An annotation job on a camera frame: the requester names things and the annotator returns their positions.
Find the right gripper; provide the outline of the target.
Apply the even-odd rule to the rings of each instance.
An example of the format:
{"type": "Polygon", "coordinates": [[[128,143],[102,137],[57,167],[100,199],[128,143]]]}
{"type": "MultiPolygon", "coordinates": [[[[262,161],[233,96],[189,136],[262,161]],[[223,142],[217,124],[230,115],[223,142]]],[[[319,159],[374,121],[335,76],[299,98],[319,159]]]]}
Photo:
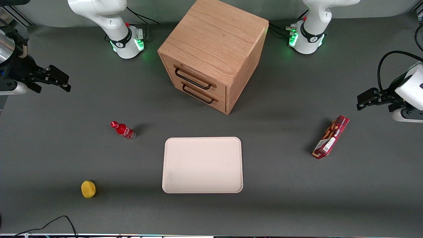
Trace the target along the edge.
{"type": "Polygon", "coordinates": [[[35,81],[29,81],[28,88],[38,94],[42,86],[37,83],[55,85],[70,92],[69,76],[53,65],[45,69],[38,66],[28,53],[28,41],[16,31],[1,31],[0,41],[1,76],[21,80],[33,74],[35,81]]]}

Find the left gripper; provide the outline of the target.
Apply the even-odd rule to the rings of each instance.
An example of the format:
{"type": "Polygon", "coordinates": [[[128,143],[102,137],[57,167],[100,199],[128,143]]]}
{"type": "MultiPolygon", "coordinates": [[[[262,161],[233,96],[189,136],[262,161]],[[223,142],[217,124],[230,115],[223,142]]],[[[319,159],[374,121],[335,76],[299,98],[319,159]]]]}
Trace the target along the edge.
{"type": "Polygon", "coordinates": [[[394,93],[396,100],[389,90],[370,88],[357,96],[357,109],[363,110],[369,106],[389,104],[388,110],[393,113],[397,109],[413,107],[423,110],[423,67],[422,63],[416,63],[408,68],[408,71],[397,77],[394,81],[394,93]]]}

